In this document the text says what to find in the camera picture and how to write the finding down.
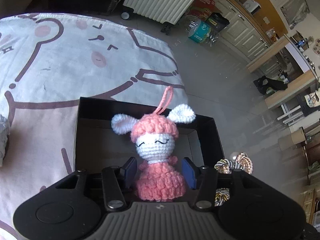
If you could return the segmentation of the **pink crochet bunny doll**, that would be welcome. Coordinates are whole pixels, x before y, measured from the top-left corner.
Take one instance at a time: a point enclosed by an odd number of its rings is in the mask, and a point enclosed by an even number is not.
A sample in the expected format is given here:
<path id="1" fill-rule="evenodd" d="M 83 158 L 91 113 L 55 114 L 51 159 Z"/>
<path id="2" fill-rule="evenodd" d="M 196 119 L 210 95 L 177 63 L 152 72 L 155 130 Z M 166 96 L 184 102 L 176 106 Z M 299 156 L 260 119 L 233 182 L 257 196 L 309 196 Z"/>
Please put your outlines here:
<path id="1" fill-rule="evenodd" d="M 172 153 L 179 136 L 177 124 L 190 124 L 196 115 L 190 106 L 180 104 L 164 116 L 172 97 L 173 88 L 168 86 L 152 113 L 140 119 L 116 114 L 111 120 L 114 133 L 129 133 L 138 155 L 143 159 L 136 181 L 136 195 L 141 200 L 169 202 L 186 192 L 185 180 L 174 168 L 177 157 Z"/>

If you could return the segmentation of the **white crochet yarn bundle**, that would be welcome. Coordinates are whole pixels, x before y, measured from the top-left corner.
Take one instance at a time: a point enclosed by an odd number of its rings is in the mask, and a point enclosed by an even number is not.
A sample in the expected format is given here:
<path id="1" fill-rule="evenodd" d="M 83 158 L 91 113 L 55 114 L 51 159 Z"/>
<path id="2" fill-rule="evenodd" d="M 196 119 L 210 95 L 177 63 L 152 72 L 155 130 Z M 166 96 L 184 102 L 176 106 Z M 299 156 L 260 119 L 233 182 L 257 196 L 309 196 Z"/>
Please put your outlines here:
<path id="1" fill-rule="evenodd" d="M 3 159 L 6 153 L 6 146 L 10 135 L 9 120 L 3 115 L 0 116 L 0 167 L 3 165 Z"/>

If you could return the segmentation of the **black cardboard box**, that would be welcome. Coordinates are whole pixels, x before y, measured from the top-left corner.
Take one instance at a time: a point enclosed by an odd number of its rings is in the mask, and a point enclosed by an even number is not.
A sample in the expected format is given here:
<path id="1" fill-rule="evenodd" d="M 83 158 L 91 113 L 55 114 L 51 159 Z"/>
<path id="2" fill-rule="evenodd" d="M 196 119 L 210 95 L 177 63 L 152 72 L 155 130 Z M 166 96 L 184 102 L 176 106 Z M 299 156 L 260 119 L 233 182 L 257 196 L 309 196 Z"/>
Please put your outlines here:
<path id="1" fill-rule="evenodd" d="M 224 157 L 213 118 L 196 115 L 187 105 L 153 115 L 154 110 L 134 103 L 81 98 L 75 169 L 99 173 L 135 157 L 139 164 L 169 162 L 181 171 L 185 157 L 196 166 L 209 167 Z"/>

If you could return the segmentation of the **cartoon bear bed sheet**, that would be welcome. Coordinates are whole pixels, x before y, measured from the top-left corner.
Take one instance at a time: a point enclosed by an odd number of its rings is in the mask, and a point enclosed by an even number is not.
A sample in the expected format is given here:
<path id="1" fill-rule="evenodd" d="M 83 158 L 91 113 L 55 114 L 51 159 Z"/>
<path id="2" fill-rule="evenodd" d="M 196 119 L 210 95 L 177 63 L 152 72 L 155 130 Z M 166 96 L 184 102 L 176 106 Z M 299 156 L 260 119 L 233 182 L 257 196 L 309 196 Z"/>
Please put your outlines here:
<path id="1" fill-rule="evenodd" d="M 16 208 L 74 169 L 81 97 L 157 106 L 187 103 L 174 55 L 143 31 L 90 16 L 29 13 L 1 19 L 1 239 L 17 239 Z"/>

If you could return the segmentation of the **wooden table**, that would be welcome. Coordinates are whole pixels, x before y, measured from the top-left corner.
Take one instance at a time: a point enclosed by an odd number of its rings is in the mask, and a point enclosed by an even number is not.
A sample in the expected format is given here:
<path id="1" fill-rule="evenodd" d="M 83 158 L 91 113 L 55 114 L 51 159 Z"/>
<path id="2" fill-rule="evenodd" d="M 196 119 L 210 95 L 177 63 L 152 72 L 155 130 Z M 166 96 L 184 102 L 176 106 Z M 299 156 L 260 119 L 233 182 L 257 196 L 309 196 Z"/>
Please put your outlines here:
<path id="1" fill-rule="evenodd" d="M 291 64 L 299 69 L 301 73 L 298 77 L 289 82 L 287 89 L 275 92 L 265 99 L 268 109 L 275 109 L 281 106 L 311 85 L 319 86 L 319 75 L 312 68 L 312 65 L 308 62 L 306 56 L 301 53 L 286 34 L 251 61 L 247 65 L 248 71 L 251 73 L 256 71 L 274 57 L 277 58 L 281 69 L 284 70 L 287 68 L 287 64 L 280 54 L 280 51 L 282 50 L 287 51 Z"/>

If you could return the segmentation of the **water bottle pack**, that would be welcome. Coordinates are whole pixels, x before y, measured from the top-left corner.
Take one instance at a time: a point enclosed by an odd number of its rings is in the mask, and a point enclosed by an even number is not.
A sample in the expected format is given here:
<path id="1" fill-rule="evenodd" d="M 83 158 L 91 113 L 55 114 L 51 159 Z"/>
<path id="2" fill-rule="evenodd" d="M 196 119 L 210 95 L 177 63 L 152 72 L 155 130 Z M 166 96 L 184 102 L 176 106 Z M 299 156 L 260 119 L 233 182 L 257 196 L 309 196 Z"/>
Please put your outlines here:
<path id="1" fill-rule="evenodd" d="M 188 38 L 198 44 L 212 46 L 220 37 L 219 33 L 208 23 L 193 15 L 183 16 L 180 24 L 188 34 Z"/>

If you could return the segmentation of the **white cabinet row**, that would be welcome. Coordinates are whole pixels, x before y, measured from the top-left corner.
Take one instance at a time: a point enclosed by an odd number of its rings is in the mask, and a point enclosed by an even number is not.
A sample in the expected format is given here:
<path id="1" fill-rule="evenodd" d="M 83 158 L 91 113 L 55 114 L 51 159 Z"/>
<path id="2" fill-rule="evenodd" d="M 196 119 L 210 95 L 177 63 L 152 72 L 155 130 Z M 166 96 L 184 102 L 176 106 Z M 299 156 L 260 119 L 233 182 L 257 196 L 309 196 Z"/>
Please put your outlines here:
<path id="1" fill-rule="evenodd" d="M 259 23 L 238 0 L 214 2 L 217 11 L 229 20 L 229 25 L 220 33 L 223 41 L 247 62 L 254 60 L 273 44 Z"/>

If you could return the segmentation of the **black trash bin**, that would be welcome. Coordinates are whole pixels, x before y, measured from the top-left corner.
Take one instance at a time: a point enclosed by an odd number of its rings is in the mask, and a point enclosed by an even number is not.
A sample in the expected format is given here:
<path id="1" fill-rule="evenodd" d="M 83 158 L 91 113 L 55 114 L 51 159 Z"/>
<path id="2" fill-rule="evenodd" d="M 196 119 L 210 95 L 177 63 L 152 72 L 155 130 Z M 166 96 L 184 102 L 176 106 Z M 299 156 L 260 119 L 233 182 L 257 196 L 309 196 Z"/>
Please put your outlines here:
<path id="1" fill-rule="evenodd" d="M 220 32 L 226 27 L 229 26 L 230 22 L 228 19 L 224 18 L 220 13 L 213 12 L 206 20 L 206 23 L 211 26 L 211 28 L 216 31 Z"/>

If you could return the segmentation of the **red cardboard box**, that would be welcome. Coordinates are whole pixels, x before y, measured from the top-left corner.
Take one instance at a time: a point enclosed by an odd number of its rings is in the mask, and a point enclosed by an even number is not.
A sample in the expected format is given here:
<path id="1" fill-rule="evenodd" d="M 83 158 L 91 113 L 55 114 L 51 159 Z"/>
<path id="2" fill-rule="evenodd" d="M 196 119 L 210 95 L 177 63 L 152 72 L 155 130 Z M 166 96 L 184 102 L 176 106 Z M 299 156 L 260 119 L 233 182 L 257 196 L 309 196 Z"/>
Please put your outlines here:
<path id="1" fill-rule="evenodd" d="M 185 14 L 195 16 L 204 22 L 210 17 L 214 10 L 214 0 L 194 0 Z"/>

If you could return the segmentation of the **white air purifier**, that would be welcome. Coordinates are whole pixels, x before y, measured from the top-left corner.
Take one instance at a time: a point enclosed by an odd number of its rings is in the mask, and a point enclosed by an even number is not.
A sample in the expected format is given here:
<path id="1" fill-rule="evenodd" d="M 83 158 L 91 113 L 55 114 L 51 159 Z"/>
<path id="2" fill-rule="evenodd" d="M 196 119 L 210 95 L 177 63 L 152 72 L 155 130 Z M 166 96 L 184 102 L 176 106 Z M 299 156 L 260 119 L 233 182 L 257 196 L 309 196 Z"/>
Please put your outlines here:
<path id="1" fill-rule="evenodd" d="M 244 8 L 254 15 L 257 11 L 261 9 L 261 6 L 255 0 L 246 0 L 243 4 Z"/>

